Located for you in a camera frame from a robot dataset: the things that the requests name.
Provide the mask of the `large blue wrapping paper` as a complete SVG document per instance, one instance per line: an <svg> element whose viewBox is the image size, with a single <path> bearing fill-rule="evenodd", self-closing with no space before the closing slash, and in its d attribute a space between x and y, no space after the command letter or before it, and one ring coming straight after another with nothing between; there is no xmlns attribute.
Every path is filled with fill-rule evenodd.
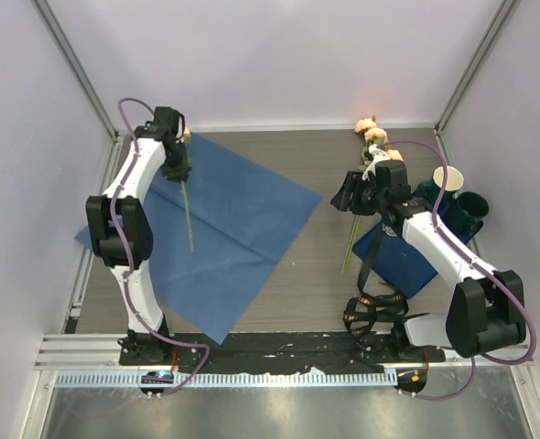
<svg viewBox="0 0 540 439"><path fill-rule="evenodd" d="M157 300L220 344L321 196L198 134L189 157L195 252L180 185L156 175L143 202L154 235L149 272Z"/></svg>

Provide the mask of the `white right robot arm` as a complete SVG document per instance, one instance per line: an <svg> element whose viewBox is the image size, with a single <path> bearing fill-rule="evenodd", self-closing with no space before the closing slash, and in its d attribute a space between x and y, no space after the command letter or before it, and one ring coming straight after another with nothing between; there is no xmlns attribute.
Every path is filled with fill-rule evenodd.
<svg viewBox="0 0 540 439"><path fill-rule="evenodd" d="M460 356L488 358L494 350L523 342L529 347L521 360L534 355L537 337L524 307L521 277L477 257L444 225L434 206L414 197L403 162L384 160L367 174L348 172L330 203L359 216L380 215L452 288L445 330Z"/></svg>

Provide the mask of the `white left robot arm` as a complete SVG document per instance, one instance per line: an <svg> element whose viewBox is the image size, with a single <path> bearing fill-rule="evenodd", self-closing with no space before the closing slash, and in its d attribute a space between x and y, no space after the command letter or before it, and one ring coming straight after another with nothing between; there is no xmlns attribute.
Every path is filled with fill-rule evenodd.
<svg viewBox="0 0 540 439"><path fill-rule="evenodd" d="M92 251L124 299L128 324L118 344L125 364L160 365L174 349L149 272L154 235L143 202L158 173L186 189L190 132L185 116L173 108L157 106L150 113L152 118L136 128L125 121L132 140L128 155L109 187L85 204Z"/></svg>

